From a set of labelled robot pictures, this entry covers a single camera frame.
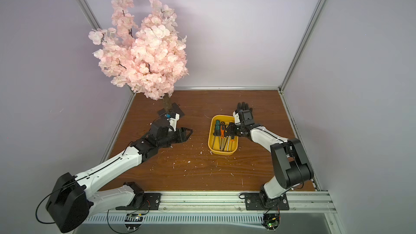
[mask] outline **green screwdriver handle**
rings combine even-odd
[[[215,122],[214,136],[220,136],[220,124],[221,122],[217,119],[217,121]]]

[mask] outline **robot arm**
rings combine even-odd
[[[118,206],[140,209],[144,191],[134,182],[120,188],[101,191],[104,185],[128,169],[138,166],[158,153],[159,148],[187,141],[189,128],[176,129],[183,112],[174,111],[154,121],[150,130],[119,154],[85,172],[72,176],[66,173],[58,178],[46,204],[46,210],[62,233],[78,227],[87,217]]]
[[[262,186],[260,199],[265,208],[272,206],[290,188],[313,178],[313,170],[299,139],[283,138],[256,124],[252,109],[246,103],[238,103],[233,113],[235,125],[229,132],[236,136],[247,137],[262,145],[272,155],[275,176]]]

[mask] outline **pink flower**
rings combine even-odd
[[[171,95],[174,83],[188,74],[186,65],[186,37],[178,40],[176,14],[159,0],[149,0],[152,13],[144,18],[139,31],[134,16],[128,12],[133,0],[112,0],[112,23],[117,26],[97,29],[89,34],[102,49],[94,52],[100,59],[98,66],[112,84],[128,85],[136,93],[143,92],[154,100]]]
[[[133,0],[112,0],[111,4],[114,9],[121,8],[127,10],[129,7],[134,7]]]
[[[146,64],[141,63],[139,65],[138,71],[142,74],[148,73],[149,72],[149,68],[146,66]]]
[[[103,34],[99,31],[96,31],[96,32],[91,31],[88,35],[88,38],[92,40],[93,44],[99,45],[101,44],[101,38],[103,38]]]
[[[149,0],[149,1],[150,1],[151,8],[162,10],[162,2],[160,2],[159,0]]]
[[[177,55],[175,55],[175,54],[173,54],[173,53],[169,53],[168,54],[168,61],[169,62],[174,62],[174,61],[176,61],[176,60],[178,60],[178,56]]]
[[[98,51],[93,52],[93,54],[95,58],[101,59],[104,56],[104,51],[103,49],[99,49]]]

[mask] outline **white wall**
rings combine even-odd
[[[87,0],[103,28],[111,0]],[[318,0],[161,0],[188,36],[190,75],[175,86],[279,86]],[[150,13],[134,0],[136,23]]]
[[[36,206],[100,162],[131,92],[101,72],[75,0],[0,0],[0,20],[0,232],[56,234]]]
[[[416,0],[328,0],[284,94],[348,233],[416,231]]]

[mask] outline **wooden table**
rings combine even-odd
[[[238,150],[231,156],[211,154],[207,144],[212,117],[232,115],[238,102],[253,107],[255,122],[282,137],[294,137],[277,91],[175,91],[171,100],[185,113],[178,127],[193,129],[190,140],[159,149],[157,155],[121,174],[103,190],[136,182],[145,191],[259,191],[273,177],[270,152],[245,138],[239,138]],[[146,133],[162,108],[162,101],[138,94],[110,157]],[[311,181],[301,190],[313,191]]]

